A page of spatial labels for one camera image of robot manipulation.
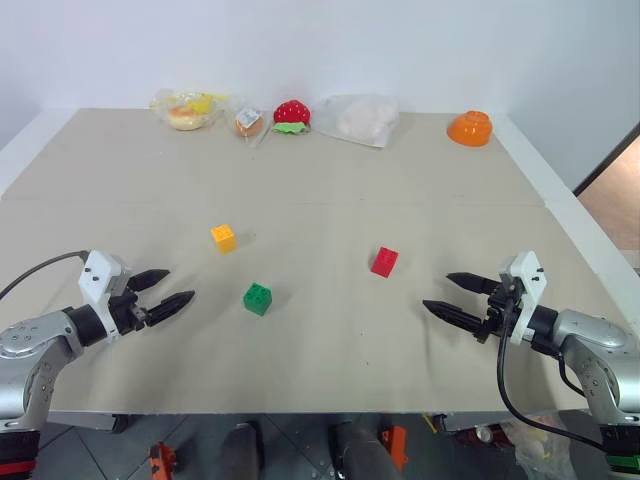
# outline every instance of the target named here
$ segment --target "beige tabletop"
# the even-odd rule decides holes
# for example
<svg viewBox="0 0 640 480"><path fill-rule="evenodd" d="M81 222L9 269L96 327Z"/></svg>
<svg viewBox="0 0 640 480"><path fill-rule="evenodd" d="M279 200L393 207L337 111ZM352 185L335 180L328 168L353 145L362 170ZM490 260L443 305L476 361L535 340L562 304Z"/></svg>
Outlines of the beige tabletop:
<svg viewBox="0 0 640 480"><path fill-rule="evenodd" d="M0 284L80 248L135 271L172 274L142 295L196 297L180 315L102 342L67 367L53 408L107 412L493 411L497 342L431 316L422 299L482 315L486 297L444 275L497 277L534 250L546 306L623 322L560 225L500 143L451 142L452 116L404 115L384 150L319 134L245 146L226 125L177 132L141 110L81 110L0 202ZM209 235L228 223L238 250ZM369 272L380 246L392 275ZM79 265L59 264L0 303L0 327L79 306ZM244 309L269 287L264 317ZM585 407L555 362L512 347L508 383L523 410Z"/></svg>

